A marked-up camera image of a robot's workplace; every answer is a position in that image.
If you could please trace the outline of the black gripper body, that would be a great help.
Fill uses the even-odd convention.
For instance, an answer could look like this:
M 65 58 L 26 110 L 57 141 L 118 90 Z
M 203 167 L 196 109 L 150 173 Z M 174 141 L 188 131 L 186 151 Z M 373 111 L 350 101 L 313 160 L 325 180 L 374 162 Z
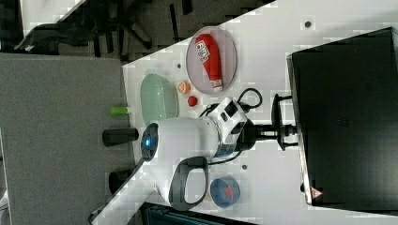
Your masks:
M 248 120 L 237 139 L 237 149 L 250 150 L 256 142 L 277 139 L 277 129 L 272 125 L 255 125 Z

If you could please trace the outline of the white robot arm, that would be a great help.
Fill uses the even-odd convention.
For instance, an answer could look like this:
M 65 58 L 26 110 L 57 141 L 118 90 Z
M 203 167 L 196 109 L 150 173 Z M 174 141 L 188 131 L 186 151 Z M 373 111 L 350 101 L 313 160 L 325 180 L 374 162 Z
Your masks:
M 284 139 L 296 134 L 297 128 L 283 123 L 283 100 L 275 97 L 269 125 L 254 124 L 246 116 L 252 107 L 231 97 L 205 116 L 167 118 L 148 125 L 141 152 L 163 199 L 175 210 L 190 210 L 203 200 L 199 197 L 189 202 L 186 198 L 191 172 L 201 170 L 204 178 L 193 183 L 208 188 L 209 166 L 232 161 L 255 143 L 275 140 L 282 149 L 290 147 L 292 144 Z

